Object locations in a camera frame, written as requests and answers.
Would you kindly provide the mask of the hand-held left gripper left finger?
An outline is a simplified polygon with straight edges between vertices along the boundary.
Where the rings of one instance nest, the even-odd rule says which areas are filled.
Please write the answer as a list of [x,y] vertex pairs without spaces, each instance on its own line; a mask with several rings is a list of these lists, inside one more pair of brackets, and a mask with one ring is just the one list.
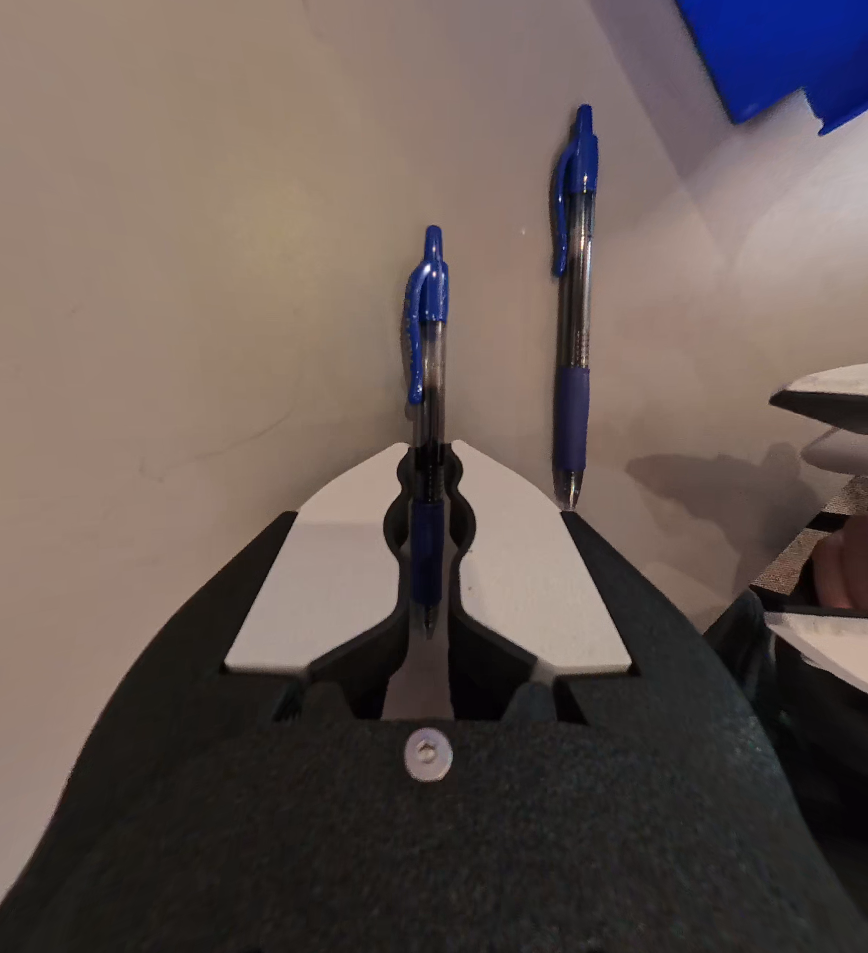
[[224,660],[227,672],[337,685],[379,719],[409,641],[411,455],[395,443],[335,477],[293,515]]

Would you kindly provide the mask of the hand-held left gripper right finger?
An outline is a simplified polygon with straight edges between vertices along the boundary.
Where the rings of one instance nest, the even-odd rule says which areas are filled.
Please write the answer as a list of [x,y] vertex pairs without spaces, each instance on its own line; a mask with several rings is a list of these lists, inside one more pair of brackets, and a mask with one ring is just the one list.
[[529,683],[631,674],[631,654],[560,509],[463,440],[449,448],[449,692],[499,721]]

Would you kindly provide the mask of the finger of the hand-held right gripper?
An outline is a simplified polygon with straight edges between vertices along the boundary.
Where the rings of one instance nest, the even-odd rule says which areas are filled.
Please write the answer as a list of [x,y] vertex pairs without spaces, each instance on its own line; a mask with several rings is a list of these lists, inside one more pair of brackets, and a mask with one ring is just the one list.
[[766,612],[765,622],[810,665],[868,695],[868,616]]
[[829,427],[800,452],[809,466],[868,475],[868,363],[802,376],[773,394],[770,405]]

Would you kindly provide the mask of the blue pen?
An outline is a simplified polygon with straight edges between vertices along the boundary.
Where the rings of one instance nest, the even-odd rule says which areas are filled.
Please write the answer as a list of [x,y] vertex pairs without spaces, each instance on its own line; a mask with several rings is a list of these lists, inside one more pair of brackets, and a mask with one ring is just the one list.
[[407,405],[413,427],[411,601],[426,637],[435,632],[442,599],[449,313],[448,266],[442,245],[440,227],[430,225],[422,259],[407,281],[404,299]]
[[552,176],[552,273],[559,281],[552,472],[559,506],[576,509],[590,409],[592,245],[599,174],[593,109],[579,106]]

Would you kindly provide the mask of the blue plastic bin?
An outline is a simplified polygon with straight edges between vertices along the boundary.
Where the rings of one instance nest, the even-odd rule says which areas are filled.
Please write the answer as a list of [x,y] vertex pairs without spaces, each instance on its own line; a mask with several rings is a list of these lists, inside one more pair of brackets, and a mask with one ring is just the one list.
[[801,91],[821,136],[868,112],[868,1],[678,1],[730,121]]

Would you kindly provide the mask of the person's lap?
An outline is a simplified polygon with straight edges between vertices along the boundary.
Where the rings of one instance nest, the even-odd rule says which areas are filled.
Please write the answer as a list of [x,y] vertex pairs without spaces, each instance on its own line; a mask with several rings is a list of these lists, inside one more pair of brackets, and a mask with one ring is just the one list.
[[762,723],[777,719],[774,635],[758,595],[746,589],[704,636]]

